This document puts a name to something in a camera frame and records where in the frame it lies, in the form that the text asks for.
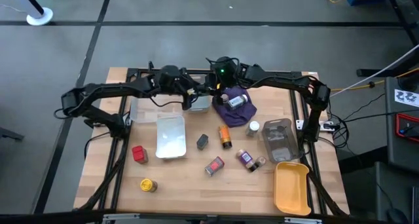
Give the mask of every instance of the yellow bowl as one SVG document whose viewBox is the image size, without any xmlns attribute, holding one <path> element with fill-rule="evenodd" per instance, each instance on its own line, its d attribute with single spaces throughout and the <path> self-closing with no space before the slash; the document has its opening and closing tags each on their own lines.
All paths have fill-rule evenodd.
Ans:
<svg viewBox="0 0 419 224">
<path fill-rule="evenodd" d="M 274 177 L 274 203 L 284 213 L 308 215 L 307 205 L 308 168 L 300 163 L 280 162 Z"/>
</svg>

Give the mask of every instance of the gray floor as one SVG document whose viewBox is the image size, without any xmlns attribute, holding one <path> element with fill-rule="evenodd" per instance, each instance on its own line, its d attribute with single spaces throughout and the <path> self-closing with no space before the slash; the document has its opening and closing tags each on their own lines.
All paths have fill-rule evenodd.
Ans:
<svg viewBox="0 0 419 224">
<path fill-rule="evenodd" d="M 96 21 L 103 0 L 38 0 L 55 21 Z M 398 0 L 410 20 L 417 11 Z M 0 3 L 21 9 L 11 0 Z M 0 20 L 25 14 L 0 7 Z M 364 7 L 326 0 L 111 0 L 106 21 L 316 21 L 395 22 L 388 3 Z M 24 134 L 22 142 L 1 140 L 0 213 L 29 213 L 39 192 L 61 122 L 52 116 L 60 95 L 74 86 L 93 27 L 0 26 L 0 126 Z M 205 57 L 234 56 L 269 70 L 317 71 L 331 88 L 360 78 L 357 68 L 383 68 L 411 47 L 399 28 L 292 28 L 136 26 L 102 27 L 85 83 L 102 83 L 109 67 L 175 64 L 208 68 Z M 383 92 L 383 86 L 332 99 L 345 117 Z M 357 116 L 384 111 L 377 101 Z M 385 145 L 384 117 L 350 124 L 350 147 L 362 153 Z M 72 209 L 91 129 L 82 119 L 71 126 L 46 212 Z M 338 151 L 339 158 L 351 156 Z"/>
</svg>

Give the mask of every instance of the purple cloth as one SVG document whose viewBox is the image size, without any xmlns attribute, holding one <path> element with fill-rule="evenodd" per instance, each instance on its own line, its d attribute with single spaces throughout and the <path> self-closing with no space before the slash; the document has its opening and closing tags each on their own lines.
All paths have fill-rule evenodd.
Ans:
<svg viewBox="0 0 419 224">
<path fill-rule="evenodd" d="M 244 125 L 249 122 L 250 119 L 256 114 L 257 109 L 251 103 L 251 99 L 247 93 L 247 90 L 235 86 L 233 88 L 225 89 L 223 93 L 226 94 L 230 100 L 237 96 L 241 96 L 242 94 L 245 94 L 249 99 L 248 102 L 239 108 L 230 111 L 225 106 L 217 104 L 215 97 L 212 98 L 212 106 L 228 127 L 232 128 L 235 126 Z"/>
</svg>

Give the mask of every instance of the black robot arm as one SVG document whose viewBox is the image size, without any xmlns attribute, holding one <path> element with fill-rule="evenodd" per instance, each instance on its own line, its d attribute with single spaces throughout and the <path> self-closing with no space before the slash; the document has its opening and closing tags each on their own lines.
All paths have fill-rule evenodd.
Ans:
<svg viewBox="0 0 419 224">
<path fill-rule="evenodd" d="M 186 73 L 186 69 L 167 65 L 155 74 L 137 77 L 130 83 L 87 84 L 74 88 L 61 96 L 62 110 L 68 117 L 86 117 L 85 123 L 91 127 L 94 124 L 104 124 L 109 128 L 111 137 L 123 138 L 127 126 L 122 115 L 109 114 L 92 106 L 97 99 L 119 96 L 134 96 L 151 98 L 157 94 L 180 95 L 183 97 L 182 109 L 187 110 L 200 89 L 201 94 L 210 91 L 210 87 L 200 86 Z"/>
<path fill-rule="evenodd" d="M 296 90 L 306 103 L 311 112 L 308 120 L 304 120 L 302 137 L 305 141 L 316 142 L 319 136 L 319 118 L 321 112 L 329 105 L 330 88 L 313 76 L 289 78 L 289 74 L 264 71 L 259 65 L 240 64 L 239 67 L 228 57 L 222 57 L 211 68 L 216 72 L 225 87 L 239 85 L 242 88 L 258 88 L 271 86 Z"/>
<path fill-rule="evenodd" d="M 330 89 L 312 76 L 289 78 L 285 74 L 264 71 L 259 65 L 239 64 L 228 57 L 222 57 L 211 64 L 212 73 L 206 76 L 204 84 L 194 81 L 185 68 L 166 65 L 156 73 L 139 77 L 130 83 L 87 84 L 74 88 L 61 97 L 64 115 L 86 117 L 89 126 L 104 124 L 112 137 L 123 138 L 127 133 L 122 115 L 108 114 L 92 103 L 101 98 L 134 96 L 151 98 L 157 94 L 180 95 L 183 97 L 182 109 L 191 108 L 199 96 L 212 95 L 221 103 L 220 95 L 227 87 L 257 88 L 272 86 L 296 90 L 311 107 L 309 119 L 304 121 L 302 136 L 306 141 L 315 142 L 319 134 L 319 117 L 329 103 Z"/>
</svg>

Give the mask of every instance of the white lid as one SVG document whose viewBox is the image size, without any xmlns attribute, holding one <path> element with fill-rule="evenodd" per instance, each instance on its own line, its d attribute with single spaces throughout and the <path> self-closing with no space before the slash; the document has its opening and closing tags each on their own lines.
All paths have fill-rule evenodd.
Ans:
<svg viewBox="0 0 419 224">
<path fill-rule="evenodd" d="M 244 100 L 245 100 L 246 102 L 248 102 L 248 101 L 249 101 L 249 99 L 247 98 L 247 96 L 246 96 L 245 94 L 242 94 L 242 96 L 244 97 Z"/>
<path fill-rule="evenodd" d="M 250 129 L 259 130 L 259 123 L 257 121 L 251 121 L 249 124 Z"/>
</svg>

